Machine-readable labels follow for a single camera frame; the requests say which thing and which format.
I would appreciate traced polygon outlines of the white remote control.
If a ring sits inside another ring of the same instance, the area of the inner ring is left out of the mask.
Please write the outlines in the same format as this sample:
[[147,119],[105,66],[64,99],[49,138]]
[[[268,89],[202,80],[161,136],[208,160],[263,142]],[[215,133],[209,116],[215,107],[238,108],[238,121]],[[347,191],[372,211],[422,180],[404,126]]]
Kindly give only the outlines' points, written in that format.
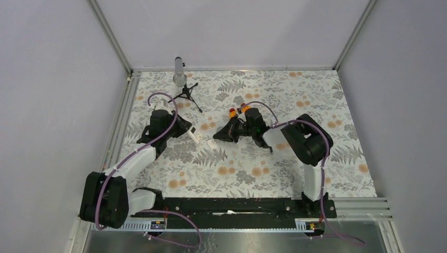
[[189,137],[191,137],[191,139],[196,144],[200,143],[201,140],[203,139],[202,134],[193,126],[187,131],[187,134],[188,134]]

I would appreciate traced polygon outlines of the white battery cover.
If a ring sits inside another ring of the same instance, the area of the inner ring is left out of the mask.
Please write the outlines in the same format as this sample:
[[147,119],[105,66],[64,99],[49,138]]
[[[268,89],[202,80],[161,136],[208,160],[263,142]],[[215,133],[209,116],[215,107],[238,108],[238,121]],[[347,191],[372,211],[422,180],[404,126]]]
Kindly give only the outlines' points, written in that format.
[[213,150],[217,150],[218,146],[216,144],[216,142],[214,141],[214,139],[210,139],[207,141],[207,145],[209,146],[209,148],[213,149]]

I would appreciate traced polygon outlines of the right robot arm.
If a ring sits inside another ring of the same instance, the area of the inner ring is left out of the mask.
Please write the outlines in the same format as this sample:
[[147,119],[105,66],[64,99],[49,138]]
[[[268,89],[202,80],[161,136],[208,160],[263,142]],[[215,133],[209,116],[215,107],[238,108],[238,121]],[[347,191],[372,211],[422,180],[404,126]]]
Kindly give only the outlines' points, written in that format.
[[257,108],[249,108],[232,115],[228,123],[213,135],[213,139],[237,143],[240,137],[250,137],[256,146],[273,149],[285,140],[304,166],[303,194],[308,199],[302,203],[304,214],[315,217],[323,211],[320,200],[325,194],[323,167],[334,142],[332,137],[308,114],[294,120],[268,126]]

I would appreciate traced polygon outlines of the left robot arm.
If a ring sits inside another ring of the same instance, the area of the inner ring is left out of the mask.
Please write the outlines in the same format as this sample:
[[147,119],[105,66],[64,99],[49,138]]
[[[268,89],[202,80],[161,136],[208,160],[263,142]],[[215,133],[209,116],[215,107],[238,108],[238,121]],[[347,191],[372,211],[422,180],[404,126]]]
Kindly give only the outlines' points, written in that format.
[[150,188],[128,190],[128,184],[167,147],[171,138],[188,131],[196,132],[192,123],[174,111],[152,112],[135,149],[104,172],[91,172],[85,181],[79,217],[92,222],[100,230],[120,228],[127,217],[144,210],[156,217],[163,212],[161,191]]

